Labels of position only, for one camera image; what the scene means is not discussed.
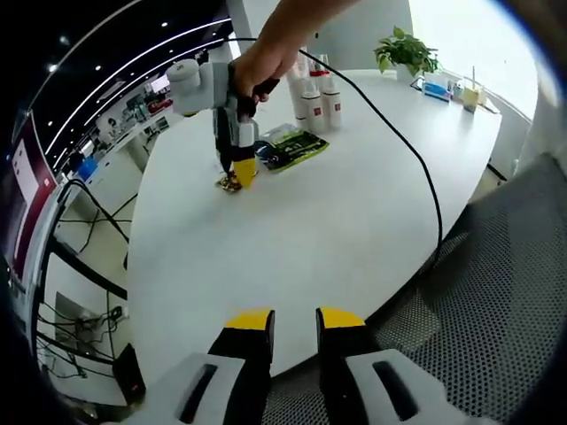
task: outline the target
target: white bottle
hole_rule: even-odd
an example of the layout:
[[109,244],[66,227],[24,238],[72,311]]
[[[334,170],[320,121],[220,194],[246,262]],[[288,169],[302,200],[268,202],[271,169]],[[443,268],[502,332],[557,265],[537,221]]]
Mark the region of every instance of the white bottle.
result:
[[307,130],[307,106],[301,96],[303,95],[303,88],[305,87],[305,79],[309,76],[309,64],[307,57],[298,54],[298,57],[287,72],[286,78],[290,88],[291,102],[293,103],[293,113],[298,127]]
[[333,130],[341,127],[343,105],[340,102],[340,91],[332,75],[326,77],[322,93],[322,106],[327,125]]
[[315,81],[305,80],[305,88],[301,96],[307,105],[307,127],[311,133],[320,134],[326,129],[325,116],[323,115],[321,94],[315,85]]

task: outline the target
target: window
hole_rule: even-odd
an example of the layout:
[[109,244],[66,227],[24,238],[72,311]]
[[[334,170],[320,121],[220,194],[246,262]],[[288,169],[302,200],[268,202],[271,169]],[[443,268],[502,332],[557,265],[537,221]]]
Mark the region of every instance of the window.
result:
[[449,72],[472,77],[532,119],[538,76],[532,42],[494,0],[409,0],[414,35]]

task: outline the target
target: potted plant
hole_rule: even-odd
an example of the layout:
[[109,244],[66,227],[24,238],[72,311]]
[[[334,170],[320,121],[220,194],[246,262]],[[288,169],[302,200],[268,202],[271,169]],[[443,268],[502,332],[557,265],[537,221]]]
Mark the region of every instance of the potted plant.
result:
[[410,34],[406,34],[401,28],[394,27],[393,35],[380,40],[382,44],[374,50],[376,61],[381,73],[391,66],[396,66],[398,80],[411,84],[418,74],[434,73],[439,68],[437,55],[432,57],[432,52],[423,42]]

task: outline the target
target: yellow object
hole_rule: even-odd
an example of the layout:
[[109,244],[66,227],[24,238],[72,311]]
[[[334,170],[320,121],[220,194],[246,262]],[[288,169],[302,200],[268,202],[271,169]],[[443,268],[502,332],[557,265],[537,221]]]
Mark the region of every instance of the yellow object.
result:
[[225,328],[265,330],[268,316],[272,312],[269,308],[250,308],[244,310],[237,317],[228,321]]
[[242,184],[243,188],[252,186],[254,175],[256,174],[256,159],[255,157],[244,159],[242,161],[235,161],[234,172],[237,175],[238,181]]
[[322,322],[326,329],[364,326],[364,320],[356,314],[344,312],[334,307],[319,307],[319,310],[321,310]]

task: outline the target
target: human hand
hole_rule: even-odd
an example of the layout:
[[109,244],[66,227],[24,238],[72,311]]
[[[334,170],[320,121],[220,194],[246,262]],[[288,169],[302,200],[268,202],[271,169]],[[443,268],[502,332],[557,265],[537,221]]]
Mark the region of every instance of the human hand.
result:
[[253,44],[235,62],[234,82],[238,94],[251,97],[256,103],[266,102],[268,95],[254,95],[254,87],[269,78],[282,78],[295,62],[297,54],[294,49],[267,48],[260,41]]

